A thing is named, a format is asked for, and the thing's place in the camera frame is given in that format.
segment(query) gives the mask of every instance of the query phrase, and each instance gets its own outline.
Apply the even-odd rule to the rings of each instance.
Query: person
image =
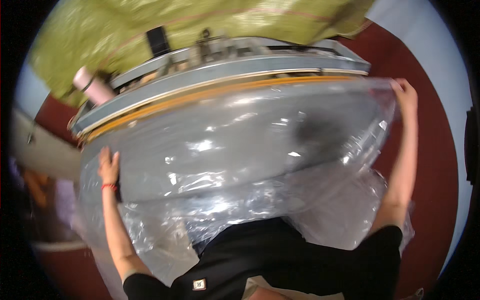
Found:
[[[199,253],[200,261],[171,287],[156,279],[135,252],[117,209],[119,153],[99,155],[108,247],[133,299],[391,299],[399,272],[408,203],[417,168],[417,93],[392,82],[403,120],[388,189],[367,237],[351,251],[307,243],[281,218],[232,225]]]

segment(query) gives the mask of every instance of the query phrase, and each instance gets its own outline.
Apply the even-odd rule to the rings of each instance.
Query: pink water bottle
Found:
[[[102,105],[116,96],[110,87],[95,78],[86,67],[81,67],[75,74],[73,85],[85,93],[96,105]]]

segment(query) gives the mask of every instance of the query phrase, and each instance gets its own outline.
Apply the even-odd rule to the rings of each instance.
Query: red floor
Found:
[[[446,114],[427,74],[407,47],[395,36],[373,23],[355,40],[337,38],[342,44],[372,64],[370,76],[404,77],[417,89],[419,95],[419,165],[412,200],[415,207],[412,224],[415,238],[403,253],[396,298],[413,294],[418,288],[428,291],[435,283],[444,263],[456,219],[458,178],[453,137]],[[66,130],[68,120],[76,113],[49,97],[37,114],[36,121],[56,135],[73,143]],[[401,135],[401,123],[391,130],[375,169],[388,178],[396,156]],[[77,282],[84,276],[98,278],[98,272],[88,264],[64,268],[68,253],[49,254],[46,269],[55,270],[59,280]],[[71,253],[70,260],[78,258]],[[105,286],[91,281],[74,285],[59,285],[68,289],[75,299],[87,299],[80,294],[90,289],[105,292]]]

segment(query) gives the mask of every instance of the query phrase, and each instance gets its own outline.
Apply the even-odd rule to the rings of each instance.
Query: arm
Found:
[[[108,147],[104,147],[100,152],[98,174],[102,178],[103,184],[115,184],[117,182],[119,157],[120,155],[117,152],[112,159]],[[102,202],[108,248],[122,282],[133,273],[151,275],[151,272],[133,248],[127,229],[120,217],[117,197],[112,188],[105,187],[102,189]]]
[[[392,88],[402,113],[402,140],[390,175],[387,192],[382,199],[369,234],[386,225],[403,228],[417,174],[417,92],[405,79],[396,81],[398,84],[393,83]]]

